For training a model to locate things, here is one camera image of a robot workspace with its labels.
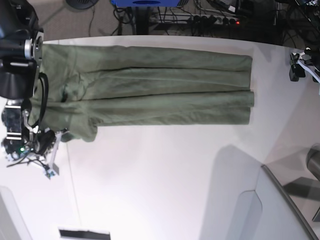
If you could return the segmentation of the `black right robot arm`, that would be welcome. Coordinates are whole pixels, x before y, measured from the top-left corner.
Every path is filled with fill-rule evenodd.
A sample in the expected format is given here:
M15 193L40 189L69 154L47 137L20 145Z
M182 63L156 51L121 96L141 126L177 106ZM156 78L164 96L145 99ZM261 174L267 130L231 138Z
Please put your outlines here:
M44 30L39 26L34 7L26 0L0 2L0 96L7 100L1 115L6 137L1 146L9 161L21 161L28 155L44 155L55 138L50 131L41 136L40 128L46 112L49 81L40 71ZM41 84L39 117L29 119L31 98Z

